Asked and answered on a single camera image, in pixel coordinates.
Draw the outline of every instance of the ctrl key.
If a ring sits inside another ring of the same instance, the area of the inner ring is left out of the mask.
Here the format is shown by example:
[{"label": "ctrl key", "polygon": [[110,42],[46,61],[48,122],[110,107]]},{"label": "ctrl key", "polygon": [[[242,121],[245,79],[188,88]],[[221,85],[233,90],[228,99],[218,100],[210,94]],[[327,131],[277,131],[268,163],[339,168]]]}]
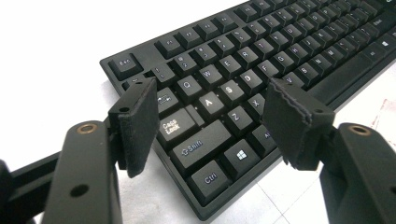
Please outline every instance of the ctrl key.
[{"label": "ctrl key", "polygon": [[187,179],[193,194],[201,206],[206,206],[231,184],[215,161],[211,161]]}]

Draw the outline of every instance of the black keyboard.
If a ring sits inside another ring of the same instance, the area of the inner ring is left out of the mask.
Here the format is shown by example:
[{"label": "black keyboard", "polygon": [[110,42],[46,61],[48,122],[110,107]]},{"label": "black keyboard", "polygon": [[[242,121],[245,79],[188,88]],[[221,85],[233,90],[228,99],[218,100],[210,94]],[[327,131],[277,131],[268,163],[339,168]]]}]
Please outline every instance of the black keyboard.
[{"label": "black keyboard", "polygon": [[248,1],[100,64],[119,95],[157,78],[154,149],[206,220],[280,157],[259,123],[268,78],[336,109],[396,58],[395,25],[386,1]]}]

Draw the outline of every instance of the keyboard frame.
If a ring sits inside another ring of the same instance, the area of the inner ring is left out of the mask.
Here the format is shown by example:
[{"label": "keyboard frame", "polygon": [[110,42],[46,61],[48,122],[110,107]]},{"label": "keyboard frame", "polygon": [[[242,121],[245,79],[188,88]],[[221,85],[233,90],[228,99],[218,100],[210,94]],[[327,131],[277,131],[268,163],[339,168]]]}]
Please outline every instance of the keyboard frame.
[{"label": "keyboard frame", "polygon": [[[146,41],[144,43],[141,43],[139,45],[136,45],[132,48],[123,50],[121,52],[118,52],[114,55],[123,53],[123,52],[128,52],[132,53],[136,59],[139,61],[140,65],[143,68],[143,71],[140,73],[136,74],[146,74],[147,72],[150,71],[152,68],[151,64],[159,64],[159,63],[169,63],[171,62],[175,57],[172,57],[170,59],[165,59],[161,53],[157,50],[157,48],[154,46],[154,43],[161,38],[162,36],[169,36],[169,35],[175,35],[177,34],[177,31],[180,29],[183,29],[185,27],[193,27],[196,24],[198,24],[200,21],[204,20],[212,20],[216,15],[226,12],[226,11],[235,11],[237,8],[240,6],[246,4],[249,1],[246,1],[242,4],[239,4],[234,7],[227,8],[225,10],[222,10],[221,12],[218,12],[216,14],[213,14],[211,16],[208,16],[206,18],[203,18],[201,20],[195,21],[193,23],[190,23],[188,25],[179,27],[178,29],[171,31],[169,33],[166,33],[164,35],[157,36],[155,38],[150,39],[149,41]],[[235,13],[228,14],[231,19],[235,21],[235,23],[238,25],[238,28],[242,28],[246,25],[244,21],[242,21]],[[221,35],[227,35],[231,31],[221,34]],[[187,49],[183,53],[190,53],[193,51],[194,48],[192,49]],[[125,90],[122,87],[122,84],[126,81],[130,81],[133,77],[126,78],[123,81],[118,81],[117,77],[115,76],[114,72],[109,66],[109,63],[114,55],[111,55],[109,57],[104,58],[103,60],[100,61],[100,64],[105,71],[108,79],[112,83],[113,87],[116,89],[117,93],[119,95],[123,95],[125,93]],[[377,77],[379,77],[384,70],[386,70],[389,66],[391,66],[393,63],[396,62],[396,50],[394,50],[391,54],[389,54],[384,60],[382,60],[380,63],[378,63],[376,66],[374,66],[371,70],[369,70],[364,76],[361,77],[357,82],[355,82],[352,86],[350,86],[346,91],[344,91],[341,95],[336,97],[331,103],[328,104],[328,107],[333,109],[334,111],[340,110],[343,105],[347,104],[350,100],[353,99],[354,96],[356,96],[360,91],[362,91],[366,86],[368,86],[370,83],[372,83]],[[244,189],[247,185],[249,185],[254,179],[256,179],[259,175],[261,175],[264,171],[266,171],[268,168],[270,168],[272,165],[277,164],[277,161],[280,161],[281,153],[278,148],[276,148],[274,151],[272,151],[266,158],[262,159],[258,164],[256,164],[252,169],[250,169],[247,173],[245,173],[241,178],[238,180],[234,181],[230,187],[228,187],[225,191],[223,191],[217,198],[215,198],[211,203],[209,203],[206,206],[201,206],[200,203],[196,200],[194,194],[192,193],[191,189],[183,179],[183,177],[179,174],[176,166],[171,162],[170,158],[166,154],[165,150],[162,148],[162,146],[159,144],[158,140],[155,139],[154,143],[152,145],[153,149],[156,151],[157,155],[159,156],[160,160],[162,161],[163,165],[165,166],[166,170],[168,171],[169,175],[172,176],[174,179],[175,183],[177,184],[178,188],[182,192],[183,196],[186,198],[188,203],[190,204],[191,208],[195,212],[195,214],[198,216],[199,219],[202,221],[207,220],[211,216],[213,216],[218,210],[220,210],[221,207],[223,207],[227,202],[229,202],[233,197],[235,197],[242,189]]]}]

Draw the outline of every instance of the windows logo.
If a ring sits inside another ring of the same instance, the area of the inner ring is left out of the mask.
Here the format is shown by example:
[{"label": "windows logo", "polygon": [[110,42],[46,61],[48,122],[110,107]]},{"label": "windows logo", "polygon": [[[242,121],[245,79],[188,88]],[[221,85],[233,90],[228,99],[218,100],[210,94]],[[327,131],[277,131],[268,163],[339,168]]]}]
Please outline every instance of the windows logo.
[{"label": "windows logo", "polygon": [[242,159],[247,157],[247,154],[244,152],[244,150],[240,150],[238,152],[238,154],[236,154],[236,156],[238,157],[238,159],[241,161]]}]

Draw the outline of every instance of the white surface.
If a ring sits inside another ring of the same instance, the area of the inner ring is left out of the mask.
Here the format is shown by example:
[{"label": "white surface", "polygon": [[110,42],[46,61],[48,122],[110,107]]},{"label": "white surface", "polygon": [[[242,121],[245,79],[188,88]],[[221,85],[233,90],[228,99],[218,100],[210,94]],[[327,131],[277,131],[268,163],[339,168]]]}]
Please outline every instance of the white surface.
[{"label": "white surface", "polygon": [[[16,170],[61,150],[71,126],[103,120],[118,95],[101,59],[240,3],[3,1],[0,159]],[[393,66],[337,122],[370,125],[384,97],[396,100],[395,73]],[[326,223],[318,173],[296,172],[282,162],[208,222]],[[124,223],[199,222],[155,153],[142,175],[119,176]]]}]

